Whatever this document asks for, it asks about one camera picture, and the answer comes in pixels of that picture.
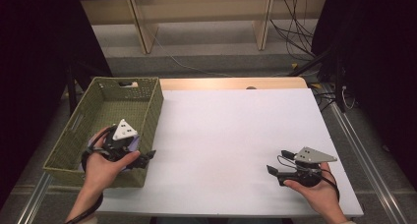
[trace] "forearm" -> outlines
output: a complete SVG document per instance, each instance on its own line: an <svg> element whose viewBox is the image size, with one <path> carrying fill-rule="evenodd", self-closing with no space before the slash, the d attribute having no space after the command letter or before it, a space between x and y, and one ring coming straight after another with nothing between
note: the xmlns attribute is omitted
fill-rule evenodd
<svg viewBox="0 0 417 224"><path fill-rule="evenodd" d="M325 219L327 224L340 224L348 221L347 218L344 216L342 210L338 206L325 213L321 213L321 215Z"/></svg>
<svg viewBox="0 0 417 224"><path fill-rule="evenodd" d="M80 193L77 196L77 199L74 203L74 206L71 209L70 213L68 214L68 217L65 220L65 222L68 222L68 221L76 218L77 216L79 216L80 214L82 214L83 212L85 212L86 210L91 208L97 202L101 193L102 193L102 191L99 191L99 190L94 191L94 190L82 187L82 189L80 190ZM86 217L85 219L83 219L83 221L87 221L92 217L93 217L93 215L90 215L90 216Z"/></svg>

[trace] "hand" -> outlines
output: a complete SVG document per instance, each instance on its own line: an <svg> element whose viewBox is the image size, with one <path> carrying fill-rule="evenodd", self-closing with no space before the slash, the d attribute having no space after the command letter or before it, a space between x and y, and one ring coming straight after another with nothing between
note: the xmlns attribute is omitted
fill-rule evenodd
<svg viewBox="0 0 417 224"><path fill-rule="evenodd" d="M101 129L94 135L93 139L100 135L106 128ZM103 141L107 134L103 135L95 144L95 147L102 147ZM87 188L93 191L102 192L109 187L117 174L131 162L135 161L139 157L139 152L134 151L126 154L122 159L111 162L105 159L101 154L95 152L89 156L87 160L86 180L83 188Z"/></svg>
<svg viewBox="0 0 417 224"><path fill-rule="evenodd" d="M101 129L97 134L94 135L93 139L100 135L107 128ZM95 144L96 147L102 147L104 138L107 134L103 135ZM116 178L117 174L126 167L126 165L135 161L139 157L139 152L134 151L126 154L122 159L116 162L111 162L105 159L101 154L95 152L89 156L87 160L86 180L84 181L83 187L77 197L77 200L68 215L66 222L77 217L90 207L100 197L104 189L108 188Z"/></svg>
<svg viewBox="0 0 417 224"><path fill-rule="evenodd" d="M335 183L334 177L329 173L330 168L326 162L321 164L322 176ZM300 193L309 202L310 206L323 216L327 223L342 223L347 221L337 200L334 188L325 181L320 181L314 187L308 188L292 180L286 180L284 185Z"/></svg>

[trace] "white paper surface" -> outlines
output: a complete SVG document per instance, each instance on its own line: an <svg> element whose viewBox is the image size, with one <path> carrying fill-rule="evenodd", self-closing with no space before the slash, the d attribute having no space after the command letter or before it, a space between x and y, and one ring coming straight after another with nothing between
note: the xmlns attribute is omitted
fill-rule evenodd
<svg viewBox="0 0 417 224"><path fill-rule="evenodd" d="M145 186L108 189L98 211L139 215L296 217L318 215L281 187L267 165L285 149L334 155L309 89L166 90ZM347 216L363 215L340 163L330 169Z"/></svg>

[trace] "metal rail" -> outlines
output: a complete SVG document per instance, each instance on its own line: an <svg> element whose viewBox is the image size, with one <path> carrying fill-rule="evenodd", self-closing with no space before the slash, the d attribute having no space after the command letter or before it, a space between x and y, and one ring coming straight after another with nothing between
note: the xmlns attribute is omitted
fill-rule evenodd
<svg viewBox="0 0 417 224"><path fill-rule="evenodd" d="M27 204L25 205L25 208L23 209L21 217L17 222L18 224L30 224L33 221L37 211L39 210L40 204L45 197L51 180L52 178L49 175L46 173L42 174Z"/></svg>
<svg viewBox="0 0 417 224"><path fill-rule="evenodd" d="M324 89L326 92L331 92L330 88L326 84L324 84ZM368 154L365 146L353 129L352 124L350 123L346 114L341 113L339 108L334 103L332 103L330 107L340 127L344 131L349 144L355 152L359 163L361 164L366 176L368 177L368 180L374 188L376 195L380 199L380 202L383 205L391 223L408 223L407 218L399 207L398 201L390 191L384 178L381 176L381 173L379 172L371 156Z"/></svg>

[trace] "basket handle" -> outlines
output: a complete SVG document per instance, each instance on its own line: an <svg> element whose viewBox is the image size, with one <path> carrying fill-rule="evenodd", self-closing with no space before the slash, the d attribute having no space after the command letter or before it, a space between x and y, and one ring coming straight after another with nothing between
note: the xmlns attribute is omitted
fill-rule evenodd
<svg viewBox="0 0 417 224"><path fill-rule="evenodd" d="M80 113L79 115L77 115L77 117L74 119L73 125L69 128L69 130L70 131L76 130L81 124L81 122L83 121L83 119L84 119L84 114Z"/></svg>
<svg viewBox="0 0 417 224"><path fill-rule="evenodd" d="M120 85L120 87L139 87L138 82L136 81L132 81L132 82L118 82L118 84Z"/></svg>

